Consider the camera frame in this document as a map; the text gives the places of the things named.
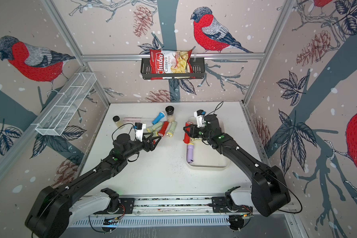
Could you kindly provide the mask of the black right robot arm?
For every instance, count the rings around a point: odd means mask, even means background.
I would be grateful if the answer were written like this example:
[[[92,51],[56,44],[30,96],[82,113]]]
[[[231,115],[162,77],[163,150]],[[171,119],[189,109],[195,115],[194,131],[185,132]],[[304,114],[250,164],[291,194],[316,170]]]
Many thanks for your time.
[[[183,127],[190,138],[205,140],[219,154],[229,158],[251,181],[251,200],[257,211],[268,217],[291,201],[283,172],[268,166],[240,147],[227,133],[222,132],[217,115],[204,117],[204,125]]]

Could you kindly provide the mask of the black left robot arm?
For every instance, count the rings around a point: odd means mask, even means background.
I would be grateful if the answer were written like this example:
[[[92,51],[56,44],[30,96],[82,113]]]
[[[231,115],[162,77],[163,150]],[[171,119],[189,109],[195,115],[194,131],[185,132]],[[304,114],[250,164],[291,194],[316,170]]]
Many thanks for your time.
[[[40,238],[58,238],[72,221],[73,205],[102,182],[119,174],[129,162],[129,157],[140,151],[153,151],[160,136],[143,133],[142,140],[131,140],[122,133],[113,141],[109,155],[90,171],[56,188],[48,186],[38,194],[25,226]]]

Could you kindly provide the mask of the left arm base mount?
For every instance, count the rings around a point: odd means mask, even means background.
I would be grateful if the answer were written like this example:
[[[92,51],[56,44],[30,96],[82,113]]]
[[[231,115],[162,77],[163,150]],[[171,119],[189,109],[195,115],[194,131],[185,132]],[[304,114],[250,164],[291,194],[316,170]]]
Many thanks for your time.
[[[106,198],[110,199],[109,204],[106,206],[106,208],[100,209],[96,211],[94,214],[95,215],[104,215],[104,214],[132,214],[133,209],[134,209],[134,204],[135,204],[135,198],[129,198],[129,197],[120,197],[120,195],[110,189],[110,188],[103,188],[100,191],[100,195],[106,194]]]

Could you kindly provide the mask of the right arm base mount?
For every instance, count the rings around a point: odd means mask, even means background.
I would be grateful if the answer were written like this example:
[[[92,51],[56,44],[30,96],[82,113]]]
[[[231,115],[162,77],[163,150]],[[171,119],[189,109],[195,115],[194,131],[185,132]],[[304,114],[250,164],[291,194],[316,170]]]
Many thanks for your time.
[[[250,192],[235,186],[228,189],[224,196],[212,197],[207,204],[214,213],[253,213]]]

